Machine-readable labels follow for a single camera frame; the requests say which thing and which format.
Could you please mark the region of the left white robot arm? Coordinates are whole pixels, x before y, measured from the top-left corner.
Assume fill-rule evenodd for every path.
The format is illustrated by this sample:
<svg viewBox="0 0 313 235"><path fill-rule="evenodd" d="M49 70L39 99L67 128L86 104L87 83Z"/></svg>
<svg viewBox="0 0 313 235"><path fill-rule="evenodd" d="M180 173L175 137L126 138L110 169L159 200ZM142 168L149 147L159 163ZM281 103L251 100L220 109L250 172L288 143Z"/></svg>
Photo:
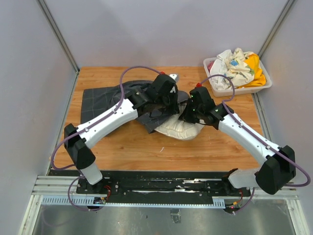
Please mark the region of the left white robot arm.
<svg viewBox="0 0 313 235"><path fill-rule="evenodd" d="M178 74L159 74L146 90L133 89L122 94L122 99L94 119L78 125L69 124L64 129L64 147L74 166L86 178L88 188L98 194L105 182L92 148L106 135L123 124L151 114L155 110L176 114L178 108Z"/></svg>

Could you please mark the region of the dark grey checked pillowcase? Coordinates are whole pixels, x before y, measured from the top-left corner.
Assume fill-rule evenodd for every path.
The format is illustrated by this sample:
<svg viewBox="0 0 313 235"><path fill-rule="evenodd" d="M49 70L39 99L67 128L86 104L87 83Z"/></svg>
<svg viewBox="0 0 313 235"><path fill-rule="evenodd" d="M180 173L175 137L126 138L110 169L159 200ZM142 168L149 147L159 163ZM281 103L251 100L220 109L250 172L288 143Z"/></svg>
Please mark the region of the dark grey checked pillowcase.
<svg viewBox="0 0 313 235"><path fill-rule="evenodd" d="M135 88L141 88L145 91L152 81L148 80L133 80L123 83L125 94ZM114 104L118 103L121 98L119 85L113 87L85 89L83 92L80 123L85 123L102 114ZM179 90L178 103L179 108L185 105L189 95L185 91ZM161 126L169 118L174 118L174 115L169 115L165 111L153 110L152 114L145 114L138 117L136 120L145 127L147 132L153 133L156 128Z"/></svg>

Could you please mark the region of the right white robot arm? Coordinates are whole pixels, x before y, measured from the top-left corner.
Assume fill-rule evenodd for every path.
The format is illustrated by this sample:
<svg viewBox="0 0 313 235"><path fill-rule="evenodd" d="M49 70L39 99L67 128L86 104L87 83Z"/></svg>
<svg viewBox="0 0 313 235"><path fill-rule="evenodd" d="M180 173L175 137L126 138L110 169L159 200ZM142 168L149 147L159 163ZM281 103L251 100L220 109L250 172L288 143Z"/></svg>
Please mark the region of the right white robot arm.
<svg viewBox="0 0 313 235"><path fill-rule="evenodd" d="M207 88L196 87L190 91L190 98L181 120L212 126L233 138L260 165L259 168L229 171L222 182L222 191L228 196L234 195L240 188L259 187L274 195L286 186L295 175L295 152L288 145L280 147L264 138L244 123L228 106L215 104Z"/></svg>

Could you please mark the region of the cream pillow with bear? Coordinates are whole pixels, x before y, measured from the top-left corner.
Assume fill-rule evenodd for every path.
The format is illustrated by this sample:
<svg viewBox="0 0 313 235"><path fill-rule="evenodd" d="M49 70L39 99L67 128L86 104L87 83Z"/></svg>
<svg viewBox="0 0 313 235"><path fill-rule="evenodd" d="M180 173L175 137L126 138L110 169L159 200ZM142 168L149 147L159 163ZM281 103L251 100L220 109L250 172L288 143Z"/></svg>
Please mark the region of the cream pillow with bear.
<svg viewBox="0 0 313 235"><path fill-rule="evenodd" d="M204 126L198 123L192 124L180 120L179 117L183 113L185 107L186 102L179 104L179 113L169 117L163 124L155 128L155 131L181 141L194 139Z"/></svg>

